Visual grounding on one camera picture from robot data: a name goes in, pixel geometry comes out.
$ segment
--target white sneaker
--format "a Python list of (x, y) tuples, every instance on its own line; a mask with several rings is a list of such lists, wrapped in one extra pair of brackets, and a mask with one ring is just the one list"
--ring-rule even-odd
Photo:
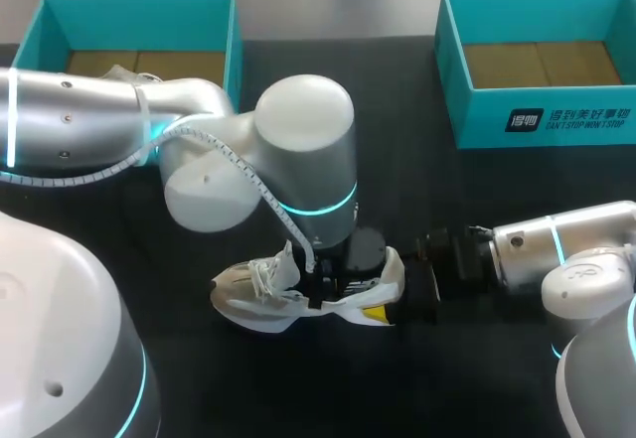
[(300, 271), (287, 241), (274, 257), (236, 264), (213, 280), (210, 300), (227, 319), (258, 332), (279, 333), (301, 317), (337, 314), (354, 324), (389, 325), (384, 306), (397, 302), (404, 290), (404, 266), (398, 253), (387, 247), (387, 263), (370, 289), (336, 302), (323, 301), (310, 309), (309, 299), (290, 289)]

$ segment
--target cardboard box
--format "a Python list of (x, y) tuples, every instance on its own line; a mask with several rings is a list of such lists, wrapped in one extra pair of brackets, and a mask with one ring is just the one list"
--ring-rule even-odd
[(239, 111), (241, 50), (235, 0), (42, 0), (13, 67), (207, 78)]
[(459, 148), (636, 143), (636, 0), (441, 0)]

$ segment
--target glowing cyan ring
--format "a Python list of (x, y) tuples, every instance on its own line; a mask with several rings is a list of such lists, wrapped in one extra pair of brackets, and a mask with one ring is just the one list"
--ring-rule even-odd
[(632, 356), (636, 361), (636, 335), (634, 334), (634, 308), (636, 308), (636, 296), (632, 299), (627, 311), (627, 339), (629, 348), (632, 350)]
[(146, 374), (147, 374), (147, 365), (146, 365), (146, 352), (143, 350), (143, 346), (141, 347), (141, 356), (143, 357), (143, 375), (141, 376), (141, 385), (139, 385), (139, 393), (137, 393), (137, 400), (135, 401), (132, 410), (130, 410), (130, 414), (128, 418), (124, 422), (123, 426), (119, 430), (119, 432), (115, 435), (115, 438), (121, 438), (123, 434), (126, 432), (130, 423), (132, 423), (132, 419), (135, 417), (137, 410), (139, 409), (139, 405), (141, 404), (141, 397), (143, 396), (143, 389), (146, 387)]
[(306, 211), (306, 210), (297, 210), (296, 208), (289, 207), (288, 205), (285, 205), (283, 203), (281, 203), (280, 206), (284, 210), (286, 210), (288, 213), (294, 213), (295, 215), (300, 215), (302, 217), (319, 217), (321, 215), (327, 215), (331, 212), (334, 212), (335, 210), (337, 210), (338, 208), (346, 204), (349, 200), (351, 200), (351, 198), (356, 193), (356, 188), (358, 188), (358, 182), (354, 184), (354, 188), (352, 188), (349, 195), (347, 195), (342, 202), (337, 203), (333, 207), (322, 208), (320, 210)]
[(560, 237), (558, 237), (557, 226), (553, 217), (547, 216), (546, 219), (550, 222), (550, 231), (553, 232), (553, 239), (555, 240), (556, 254), (558, 254), (558, 262), (563, 266), (565, 264), (565, 256), (563, 254), (563, 247), (560, 244)]
[(557, 349), (555, 349), (555, 345), (553, 344), (553, 354), (555, 354), (557, 359), (560, 359), (560, 354), (557, 352)]

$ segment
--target black table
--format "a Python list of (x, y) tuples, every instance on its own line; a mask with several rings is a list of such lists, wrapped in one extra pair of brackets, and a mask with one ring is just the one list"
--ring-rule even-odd
[[(0, 51), (5, 65), (14, 51)], [(452, 221), (496, 225), (636, 198), (636, 147), (458, 152), (431, 38), (246, 42), (242, 110), (297, 73), (350, 92), (360, 222), (398, 250)], [(478, 298), (443, 305), (438, 326), (327, 317), (262, 337), (216, 314), (207, 284), (280, 249), (263, 205), (233, 230), (186, 231), (168, 215), (157, 170), (144, 168), (64, 191), (0, 185), (0, 209), (79, 241), (111, 272), (158, 373), (163, 438), (566, 436), (540, 315), (507, 320)]]

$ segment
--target white cable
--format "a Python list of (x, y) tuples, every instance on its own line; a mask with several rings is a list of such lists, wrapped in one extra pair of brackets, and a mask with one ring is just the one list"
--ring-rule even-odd
[(248, 164), (243, 158), (237, 155), (228, 145), (223, 143), (217, 137), (203, 132), (201, 130), (194, 129), (189, 127), (188, 125), (179, 125), (177, 127), (171, 128), (161, 134), (159, 137), (155, 138), (151, 142), (147, 143), (135, 153), (130, 155), (128, 158), (122, 160), (121, 162), (108, 167), (104, 170), (101, 170), (96, 173), (90, 173), (88, 175), (82, 175), (80, 177), (69, 177), (69, 178), (38, 178), (38, 177), (25, 177), (22, 175), (14, 175), (12, 173), (2, 172), (0, 171), (0, 182), (10, 183), (12, 185), (23, 185), (26, 187), (36, 187), (36, 188), (69, 188), (69, 187), (77, 187), (80, 185), (87, 185), (89, 183), (99, 182), (106, 178), (112, 177), (121, 173), (137, 164), (139, 159), (148, 155), (152, 150), (164, 142), (175, 138), (181, 137), (185, 135), (191, 135), (201, 140), (202, 142), (206, 142), (210, 146), (218, 149), (221, 153), (230, 160), (242, 173), (245, 177), (258, 188), (260, 195), (265, 199), (267, 204), (273, 209), (274, 213), (278, 216), (278, 218), (282, 221), (285, 227), (289, 230), (291, 235), (300, 243), (302, 248), (305, 251), (305, 270), (308, 273), (314, 272), (314, 266), (316, 265), (316, 259), (314, 256), (314, 251), (311, 248), (311, 243), (307, 239), (307, 237), (302, 233), (298, 226), (294, 223), (293, 219), (287, 214), (287, 212), (280, 206), (280, 202), (276, 199), (276, 197), (271, 193), (269, 188), (262, 182), (262, 180), (256, 174), (256, 171), (253, 167)]

